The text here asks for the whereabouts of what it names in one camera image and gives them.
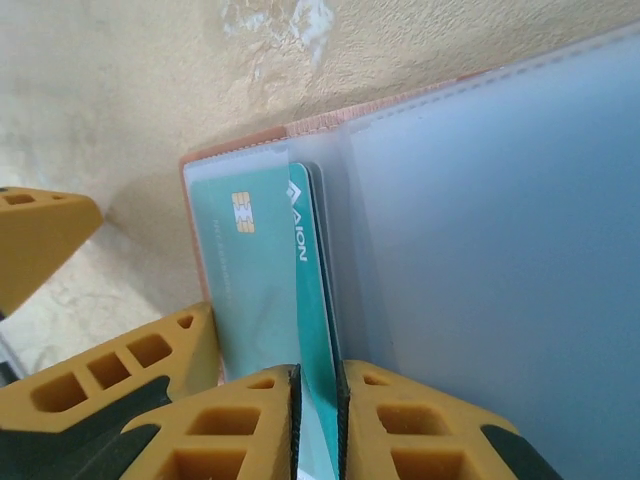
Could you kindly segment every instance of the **textured wall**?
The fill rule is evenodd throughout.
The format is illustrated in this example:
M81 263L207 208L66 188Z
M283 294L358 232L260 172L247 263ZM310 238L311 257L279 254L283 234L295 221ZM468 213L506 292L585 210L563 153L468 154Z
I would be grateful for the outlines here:
M177 159L212 140L496 66L637 0L0 0L0 183L108 225L1 331L30 371L198 300Z

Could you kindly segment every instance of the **credit card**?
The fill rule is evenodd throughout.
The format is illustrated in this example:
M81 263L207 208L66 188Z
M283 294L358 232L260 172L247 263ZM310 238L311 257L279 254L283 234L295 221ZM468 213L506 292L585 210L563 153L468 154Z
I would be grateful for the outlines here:
M332 321L306 168L212 175L189 198L226 378L300 363L299 468L337 478Z

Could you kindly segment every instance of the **beige wall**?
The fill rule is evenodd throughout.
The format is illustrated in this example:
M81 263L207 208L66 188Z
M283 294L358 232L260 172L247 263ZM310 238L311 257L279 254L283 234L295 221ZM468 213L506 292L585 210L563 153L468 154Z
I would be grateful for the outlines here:
M640 18L638 0L0 5L0 184L86 193L108 219L0 327L30 371L199 299L190 148Z

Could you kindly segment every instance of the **rectangular hole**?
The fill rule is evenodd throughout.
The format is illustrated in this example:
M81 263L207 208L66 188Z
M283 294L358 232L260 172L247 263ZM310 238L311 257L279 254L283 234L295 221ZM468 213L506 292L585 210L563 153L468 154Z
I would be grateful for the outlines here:
M423 405L381 405L378 418L387 433L396 435L447 435L442 417Z
M236 480L243 450L176 450L155 480Z
M263 378L262 380L258 380L256 383L249 385L248 388L251 388L253 390L268 390L270 388L273 388L275 384L276 382L273 378L267 377L267 378Z
M400 480L482 480L462 452L394 449L391 456Z
M367 385L375 385L375 386L387 386L389 385L389 381L379 377L378 375L376 375L375 373L365 373L363 375L363 380L364 383L366 383Z
M188 435L253 435L260 410L253 407L219 407L202 412L189 427Z
M87 367L105 390L131 376L114 352L90 362Z
M6 195L4 199L9 205L20 205L22 203L31 203L36 201L35 198L33 198L31 195L27 195L26 193L19 193L17 195Z
M129 351L144 368L150 367L171 355L171 347L157 333L148 335L127 345Z
M84 402L87 394L73 373L67 373L40 385L31 392L34 405L41 412L64 412Z

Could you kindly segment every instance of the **wall surface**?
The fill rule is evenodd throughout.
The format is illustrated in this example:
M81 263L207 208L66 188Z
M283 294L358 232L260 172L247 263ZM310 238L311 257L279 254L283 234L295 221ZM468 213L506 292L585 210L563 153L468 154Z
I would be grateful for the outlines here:
M189 149L497 66L637 0L0 0L0 184L107 224L0 332L28 371L199 300Z

